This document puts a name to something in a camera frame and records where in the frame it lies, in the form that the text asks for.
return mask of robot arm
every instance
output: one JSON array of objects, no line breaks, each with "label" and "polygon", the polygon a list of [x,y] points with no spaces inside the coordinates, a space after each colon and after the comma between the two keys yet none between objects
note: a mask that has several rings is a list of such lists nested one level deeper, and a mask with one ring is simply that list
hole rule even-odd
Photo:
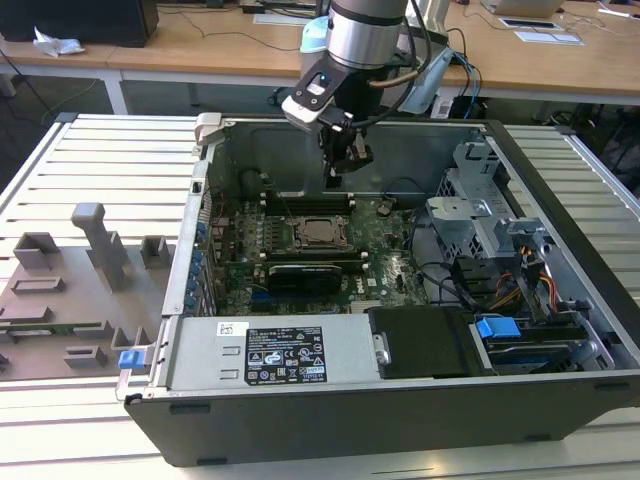
[{"label": "robot arm", "polygon": [[[405,18],[408,1],[427,43],[427,58],[418,66],[415,40]],[[396,45],[407,30],[409,58]],[[311,133],[320,125],[327,187],[340,184],[340,174],[373,161],[365,143],[367,128],[394,113],[411,93],[415,79],[431,61],[431,42],[416,0],[333,0],[329,10],[327,51],[287,97],[282,109],[295,126]],[[389,79],[410,66],[410,73]],[[382,115],[378,110],[385,88],[406,85],[402,95]]]}]

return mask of barcode sticker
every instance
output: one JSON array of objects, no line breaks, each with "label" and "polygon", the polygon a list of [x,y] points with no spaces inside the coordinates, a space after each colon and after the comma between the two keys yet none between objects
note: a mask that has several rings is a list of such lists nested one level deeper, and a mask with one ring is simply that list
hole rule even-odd
[{"label": "barcode sticker", "polygon": [[218,323],[219,337],[244,337],[247,335],[249,322],[220,322]]}]

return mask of yellow wire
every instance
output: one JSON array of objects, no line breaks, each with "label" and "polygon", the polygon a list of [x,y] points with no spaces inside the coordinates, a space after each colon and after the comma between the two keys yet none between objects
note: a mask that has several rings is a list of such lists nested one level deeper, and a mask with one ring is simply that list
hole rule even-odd
[{"label": "yellow wire", "polygon": [[551,308],[555,310],[555,305],[553,304],[553,300],[554,300],[553,285],[551,284],[551,281],[547,277],[540,276],[540,280],[546,283],[547,286],[549,287],[549,304],[551,305]]},{"label": "yellow wire", "polygon": [[509,303],[511,300],[513,300],[514,298],[518,297],[520,295],[520,293],[521,292],[520,292],[519,288],[514,290],[509,295],[504,297],[502,300],[500,300],[499,302],[494,304],[491,308],[489,308],[489,310],[495,310],[496,308],[499,308],[499,307],[505,305],[506,303]]}]

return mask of motherboard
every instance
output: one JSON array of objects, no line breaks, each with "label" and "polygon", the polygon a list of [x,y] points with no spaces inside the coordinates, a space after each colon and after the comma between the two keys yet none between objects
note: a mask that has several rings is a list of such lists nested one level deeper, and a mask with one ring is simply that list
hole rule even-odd
[{"label": "motherboard", "polygon": [[223,203],[214,196],[210,218],[210,238],[200,248],[209,257],[217,315],[363,313],[428,303],[410,262],[413,210],[396,209],[392,199]]}]

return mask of computer case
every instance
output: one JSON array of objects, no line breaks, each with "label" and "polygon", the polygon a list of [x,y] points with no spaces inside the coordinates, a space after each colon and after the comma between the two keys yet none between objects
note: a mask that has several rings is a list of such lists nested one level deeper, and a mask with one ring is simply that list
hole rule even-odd
[{"label": "computer case", "polygon": [[158,24],[155,0],[0,0],[0,33],[8,41],[29,41],[33,27],[82,43],[144,47]]}]

